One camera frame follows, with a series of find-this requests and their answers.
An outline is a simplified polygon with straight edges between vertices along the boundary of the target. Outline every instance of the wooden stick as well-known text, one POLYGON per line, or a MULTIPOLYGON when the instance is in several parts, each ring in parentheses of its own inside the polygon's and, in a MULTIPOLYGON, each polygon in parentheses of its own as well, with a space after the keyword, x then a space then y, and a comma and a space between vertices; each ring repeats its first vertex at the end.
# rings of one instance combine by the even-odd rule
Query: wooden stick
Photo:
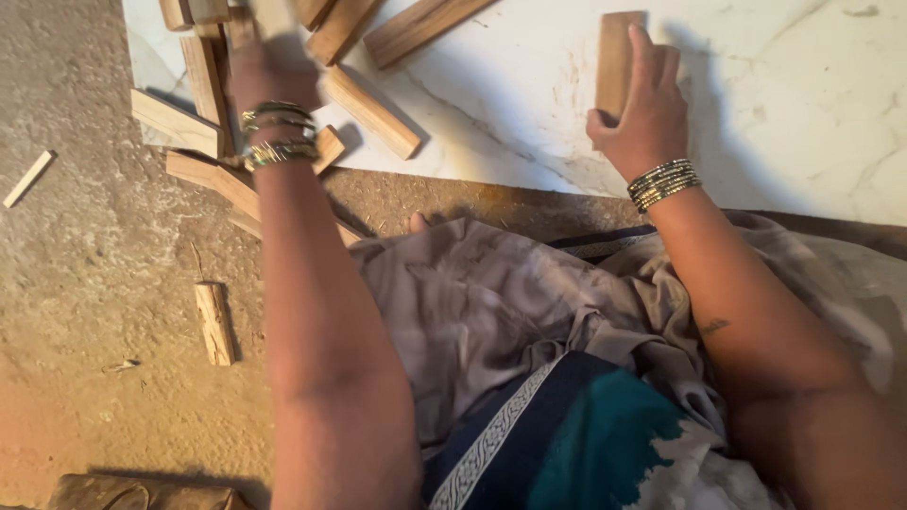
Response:
POLYGON ((196 25, 229 21, 227 0, 188 0, 192 21, 196 25))
POLYGON ((205 336, 205 347, 208 348, 208 361, 211 365, 222 367, 232 365, 236 359, 229 332, 223 285, 210 281, 196 283, 195 303, 201 314, 201 331, 205 336))
POLYGON ((331 7, 334 6, 334 2, 336 0, 297 0, 297 19, 306 27, 306 30, 315 32, 315 29, 325 20, 331 7))
POLYGON ((327 70, 324 90, 400 159, 407 160, 422 143, 419 137, 338 67, 327 70))
POLYGON ((317 147, 318 153, 321 154, 321 159, 312 163, 312 170, 315 171, 315 175, 323 172, 346 149, 337 135, 337 130, 330 124, 318 132, 317 147))
MULTIPOLYGON (((196 25, 196 28, 199 26, 214 26, 219 31, 219 25, 196 25)), ((234 153, 233 137, 230 134, 227 102, 221 87, 214 46, 208 37, 181 37, 180 45, 182 55, 186 59, 186 73, 192 87, 195 109, 199 117, 219 126, 223 132, 224 155, 230 157, 234 153)), ((226 60, 226 46, 223 51, 222 56, 226 60)))
POLYGON ((620 120, 629 99, 633 65, 629 26, 634 23, 642 26, 645 22, 646 13, 642 11, 613 13, 601 17, 595 107, 614 121, 620 120))
POLYGON ((261 239, 261 221, 252 218, 237 206, 230 210, 227 220, 253 236, 261 239))
POLYGON ((22 176, 22 179, 19 180, 19 183, 15 185, 12 191, 6 195, 6 198, 3 200, 3 204, 7 209, 13 207, 17 201, 25 194, 26 191, 37 181, 38 177, 41 177, 41 174, 44 173, 44 170, 54 161, 56 158, 56 152, 54 151, 44 151, 38 160, 34 162, 32 168, 28 169, 28 172, 22 176))
POLYGON ((229 23, 227 23, 229 47, 236 50, 258 38, 258 26, 252 10, 246 6, 231 7, 229 9, 229 23))
POLYGON ((171 106, 149 93, 132 89, 132 117, 179 138, 212 158, 223 156, 223 131, 216 125, 171 106))
POLYGON ((321 27, 306 42, 320 63, 333 65, 356 41, 382 0, 336 0, 321 27))
POLYGON ((161 0, 161 14, 164 16, 164 25, 171 32, 192 28, 192 12, 188 0, 161 0))
POLYGON ((420 0, 366 35, 366 50, 384 69, 495 1, 420 0))
POLYGON ((218 69, 220 88, 226 95, 229 81, 229 51, 224 26, 225 24, 221 23, 195 25, 195 35, 211 42, 211 52, 214 53, 214 64, 218 69))
MULTIPOLYGON (((253 220, 261 222, 261 214, 258 211, 258 194, 227 169, 181 152, 169 151, 167 152, 167 173, 220 193, 225 199, 232 202, 236 209, 248 214, 253 220)), ((349 246, 363 238, 362 234, 344 222, 337 219, 335 222, 344 246, 349 246)))

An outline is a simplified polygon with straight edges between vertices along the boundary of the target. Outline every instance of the gold bangle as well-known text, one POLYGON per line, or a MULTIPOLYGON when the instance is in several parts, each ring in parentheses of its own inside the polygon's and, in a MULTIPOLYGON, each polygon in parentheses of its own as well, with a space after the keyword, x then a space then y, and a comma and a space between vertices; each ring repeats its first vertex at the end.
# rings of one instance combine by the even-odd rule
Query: gold bangle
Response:
POLYGON ((245 131, 247 126, 255 122, 255 119, 258 118, 259 115, 268 112, 295 113, 301 116, 303 119, 306 119, 310 123, 312 122, 312 116, 308 112, 306 112, 305 108, 299 106, 296 103, 291 103, 289 101, 265 101, 259 103, 255 108, 242 113, 239 118, 241 124, 240 127, 243 129, 243 131, 245 131))
POLYGON ((255 170, 271 163, 289 160, 317 161, 321 158, 318 148, 308 138, 287 138, 249 146, 243 154, 246 170, 255 170))

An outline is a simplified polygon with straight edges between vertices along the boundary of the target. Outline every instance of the concrete floor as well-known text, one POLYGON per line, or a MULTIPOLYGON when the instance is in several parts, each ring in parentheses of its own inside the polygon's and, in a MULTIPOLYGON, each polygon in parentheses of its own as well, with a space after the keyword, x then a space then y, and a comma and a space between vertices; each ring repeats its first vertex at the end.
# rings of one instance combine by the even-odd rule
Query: concrete floor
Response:
MULTIPOLYGON (((163 172, 130 117, 119 0, 9 0, 0 17, 0 190, 59 158, 0 211, 0 505, 46 504, 70 472, 235 486, 269 499, 271 411, 258 241, 213 192, 163 172), (225 282, 240 362, 209 365, 192 284, 225 282), (124 359, 141 364, 102 373, 124 359)), ((372 235, 470 215, 537 240, 640 224, 626 201, 333 170, 343 219, 372 235)), ((773 216, 907 256, 904 229, 773 216)))

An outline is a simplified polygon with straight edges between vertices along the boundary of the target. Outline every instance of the wood chip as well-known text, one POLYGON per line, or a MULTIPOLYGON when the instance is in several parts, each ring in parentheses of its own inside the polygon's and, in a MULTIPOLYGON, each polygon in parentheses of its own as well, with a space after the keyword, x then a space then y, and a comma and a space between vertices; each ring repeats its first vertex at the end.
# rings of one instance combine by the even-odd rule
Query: wood chip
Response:
POLYGON ((32 165, 32 168, 28 169, 28 172, 22 176, 22 179, 15 185, 12 191, 6 195, 6 198, 3 200, 4 206, 7 209, 13 207, 22 195, 37 181, 38 177, 41 177, 41 174, 44 173, 44 170, 54 161, 56 158, 56 152, 54 151, 44 151, 36 162, 32 165))

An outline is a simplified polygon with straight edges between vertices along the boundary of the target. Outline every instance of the wooden block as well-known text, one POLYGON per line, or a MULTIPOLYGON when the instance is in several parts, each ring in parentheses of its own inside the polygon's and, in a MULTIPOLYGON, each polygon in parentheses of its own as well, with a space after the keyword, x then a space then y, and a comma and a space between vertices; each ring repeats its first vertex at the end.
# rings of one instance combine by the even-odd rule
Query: wooden block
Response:
MULTIPOLYGON (((192 87, 195 109, 199 117, 219 126, 224 139, 223 154, 228 157, 232 156, 234 153, 233 137, 230 134, 227 102, 220 85, 214 45, 208 37, 181 37, 180 45, 182 45, 182 55, 186 59, 186 73, 192 87)), ((227 48, 224 46, 224 55, 222 55, 224 60, 220 65, 226 65, 226 50, 227 48)))
POLYGON ((3 200, 4 206, 7 209, 13 207, 19 198, 28 191, 28 188, 37 181, 38 177, 41 177, 41 174, 44 173, 44 170, 50 166, 51 162, 56 158, 56 152, 54 151, 44 151, 40 156, 38 156, 37 161, 34 162, 32 168, 28 169, 28 172, 22 176, 22 179, 15 185, 12 191, 6 195, 6 198, 3 200))
POLYGON ((251 216, 243 212, 239 207, 235 205, 233 206, 233 209, 229 212, 227 220, 237 227, 240 227, 246 232, 252 234, 253 236, 261 239, 261 221, 252 218, 251 216))
POLYGON ((312 170, 315 171, 315 175, 320 174, 325 168, 330 166, 346 148, 343 142, 340 141, 337 130, 330 124, 318 132, 317 146, 321 159, 312 163, 312 170))
POLYGON ((309 32, 325 20, 336 0, 296 0, 296 17, 309 32))
POLYGON ((495 1, 420 0, 366 35, 366 50, 384 69, 495 1))
MULTIPOLYGON (((247 224, 258 224, 258 234, 255 235, 259 239, 261 238, 261 214, 258 211, 258 194, 233 172, 218 164, 204 162, 188 154, 169 151, 167 152, 167 173, 220 193, 225 199, 233 203, 235 210, 241 211, 254 221, 254 223, 247 221, 247 224)), ((344 222, 336 220, 336 223, 337 232, 340 234, 340 239, 344 242, 344 246, 349 246, 363 238, 362 234, 344 222)))
POLYGON ((233 340, 229 332, 227 305, 223 285, 210 281, 195 284, 195 303, 201 314, 201 330, 208 348, 211 365, 228 367, 236 359, 233 356, 233 340))
POLYGON ((378 135, 401 159, 407 160, 422 143, 400 119, 375 100, 338 67, 327 70, 324 90, 365 128, 378 135))
POLYGON ((629 40, 629 26, 633 23, 643 26, 646 23, 646 13, 634 11, 601 17, 595 107, 615 121, 620 120, 629 99, 633 67, 633 45, 629 40))
POLYGON ((164 24, 171 32, 182 32, 192 28, 192 13, 189 0, 161 0, 161 14, 164 24))
POLYGON ((227 36, 224 31, 224 25, 220 23, 195 25, 195 35, 211 42, 214 64, 218 67, 220 88, 226 92, 229 80, 229 52, 227 51, 227 36))
POLYGON ((229 23, 227 23, 229 47, 236 50, 258 39, 258 26, 255 15, 246 6, 231 7, 229 9, 229 23))
POLYGON ((306 42, 320 63, 333 65, 356 41, 382 0, 336 0, 318 31, 306 42))
POLYGON ((223 156, 223 131, 216 125, 161 101, 153 95, 132 89, 132 117, 152 128, 179 138, 192 149, 212 158, 223 156))
POLYGON ((192 22, 196 25, 229 21, 227 0, 187 0, 192 22))

